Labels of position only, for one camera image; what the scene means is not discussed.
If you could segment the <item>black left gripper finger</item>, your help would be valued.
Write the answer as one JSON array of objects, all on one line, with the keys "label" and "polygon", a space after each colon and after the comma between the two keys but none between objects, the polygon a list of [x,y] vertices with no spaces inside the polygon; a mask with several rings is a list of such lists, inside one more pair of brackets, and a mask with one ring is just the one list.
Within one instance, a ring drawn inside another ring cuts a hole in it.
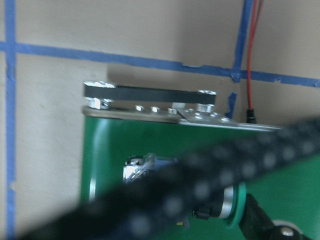
[{"label": "black left gripper finger", "polygon": [[291,222],[273,221],[251,194],[246,195],[239,228],[246,240],[308,240]]}]

